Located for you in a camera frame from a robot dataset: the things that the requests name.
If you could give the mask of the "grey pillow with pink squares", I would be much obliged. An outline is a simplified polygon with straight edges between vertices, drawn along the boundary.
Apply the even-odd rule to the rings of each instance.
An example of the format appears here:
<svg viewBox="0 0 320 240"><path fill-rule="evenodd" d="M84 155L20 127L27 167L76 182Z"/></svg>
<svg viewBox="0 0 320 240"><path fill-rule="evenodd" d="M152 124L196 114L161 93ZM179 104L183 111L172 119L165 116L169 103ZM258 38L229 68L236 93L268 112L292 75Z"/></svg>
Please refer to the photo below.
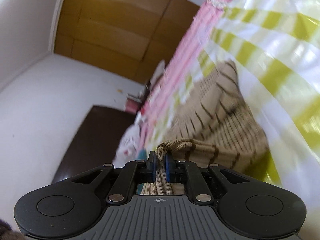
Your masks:
<svg viewBox="0 0 320 240"><path fill-rule="evenodd" d="M140 127L131 125L127 128L116 150L116 156L113 160L115 168L124 167L126 163L136 160L138 146L140 142Z"/></svg>

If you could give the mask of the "brown wooden wardrobe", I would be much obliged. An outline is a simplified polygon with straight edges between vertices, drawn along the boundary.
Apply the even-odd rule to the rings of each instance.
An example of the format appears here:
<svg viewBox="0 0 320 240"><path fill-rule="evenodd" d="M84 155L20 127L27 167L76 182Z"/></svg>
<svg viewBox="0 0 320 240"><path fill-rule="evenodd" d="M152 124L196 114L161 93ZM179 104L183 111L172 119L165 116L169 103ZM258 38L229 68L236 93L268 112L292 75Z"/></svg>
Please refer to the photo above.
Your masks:
<svg viewBox="0 0 320 240"><path fill-rule="evenodd" d="M54 52L145 83L205 0L63 0Z"/></svg>

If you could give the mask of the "dark wooden headboard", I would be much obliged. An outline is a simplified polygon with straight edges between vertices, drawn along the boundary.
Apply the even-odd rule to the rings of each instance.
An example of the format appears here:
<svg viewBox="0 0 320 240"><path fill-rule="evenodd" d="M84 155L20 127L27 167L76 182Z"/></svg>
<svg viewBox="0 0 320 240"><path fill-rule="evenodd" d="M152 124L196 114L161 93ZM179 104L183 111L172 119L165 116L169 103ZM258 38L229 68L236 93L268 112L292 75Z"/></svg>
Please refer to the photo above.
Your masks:
<svg viewBox="0 0 320 240"><path fill-rule="evenodd" d="M52 183L112 163L120 139L135 117L118 109L92 106L65 152Z"/></svg>

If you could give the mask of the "blue knit garment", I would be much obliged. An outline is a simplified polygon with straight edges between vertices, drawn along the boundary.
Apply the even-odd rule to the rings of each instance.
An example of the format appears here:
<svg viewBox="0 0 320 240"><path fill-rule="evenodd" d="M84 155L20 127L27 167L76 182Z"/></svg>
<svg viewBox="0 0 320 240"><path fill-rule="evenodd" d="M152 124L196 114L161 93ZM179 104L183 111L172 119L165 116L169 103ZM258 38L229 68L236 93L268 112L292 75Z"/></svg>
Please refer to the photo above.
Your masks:
<svg viewBox="0 0 320 240"><path fill-rule="evenodd" d="M147 153L146 153L146 149L141 149L138 153L138 160L147 160Z"/></svg>

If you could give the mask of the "green white checkered sheet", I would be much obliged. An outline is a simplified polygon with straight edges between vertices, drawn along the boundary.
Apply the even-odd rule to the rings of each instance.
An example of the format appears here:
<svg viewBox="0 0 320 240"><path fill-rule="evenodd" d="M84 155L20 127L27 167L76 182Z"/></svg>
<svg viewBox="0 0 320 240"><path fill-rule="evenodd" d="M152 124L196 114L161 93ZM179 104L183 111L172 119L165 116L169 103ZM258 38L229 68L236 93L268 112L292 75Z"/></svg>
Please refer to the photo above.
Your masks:
<svg viewBox="0 0 320 240"><path fill-rule="evenodd" d="M263 180L319 221L319 0L232 0L198 58L203 78L224 60L268 138Z"/></svg>

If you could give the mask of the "pink container on nightstand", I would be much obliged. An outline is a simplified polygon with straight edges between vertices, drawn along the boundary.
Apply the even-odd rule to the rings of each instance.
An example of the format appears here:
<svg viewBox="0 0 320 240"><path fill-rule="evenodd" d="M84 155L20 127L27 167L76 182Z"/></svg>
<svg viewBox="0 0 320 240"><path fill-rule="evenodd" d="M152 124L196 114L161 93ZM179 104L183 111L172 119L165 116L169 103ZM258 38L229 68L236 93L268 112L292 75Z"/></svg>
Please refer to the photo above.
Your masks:
<svg viewBox="0 0 320 240"><path fill-rule="evenodd" d="M125 111L128 113L136 114L139 111L139 103L135 100L127 99L125 104Z"/></svg>

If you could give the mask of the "beige striped knit sweater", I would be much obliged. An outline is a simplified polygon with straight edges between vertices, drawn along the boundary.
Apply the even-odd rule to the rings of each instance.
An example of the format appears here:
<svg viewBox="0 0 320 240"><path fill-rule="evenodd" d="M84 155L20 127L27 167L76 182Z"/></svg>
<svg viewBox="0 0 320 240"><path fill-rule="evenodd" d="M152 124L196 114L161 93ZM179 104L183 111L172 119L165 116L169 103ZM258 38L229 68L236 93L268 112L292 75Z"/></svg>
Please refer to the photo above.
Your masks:
<svg viewBox="0 0 320 240"><path fill-rule="evenodd" d="M165 155L206 168L217 163L238 172L257 165L269 152L267 137L245 102L233 61L217 63L195 83L186 102L177 108L156 149L158 170L142 194L173 195L179 190L167 181Z"/></svg>

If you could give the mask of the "pink striped bed cover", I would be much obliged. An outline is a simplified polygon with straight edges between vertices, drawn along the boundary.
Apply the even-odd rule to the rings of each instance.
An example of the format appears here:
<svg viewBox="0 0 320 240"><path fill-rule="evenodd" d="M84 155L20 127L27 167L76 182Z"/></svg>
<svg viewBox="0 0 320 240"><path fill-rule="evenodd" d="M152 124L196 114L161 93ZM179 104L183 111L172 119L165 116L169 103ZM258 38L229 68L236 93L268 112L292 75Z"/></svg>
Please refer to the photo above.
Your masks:
<svg viewBox="0 0 320 240"><path fill-rule="evenodd" d="M176 110L185 103L194 83L203 78L198 58L214 25L232 0L204 0L189 29L167 64L163 76L151 90L141 113L145 118L138 150L154 150L171 126Z"/></svg>

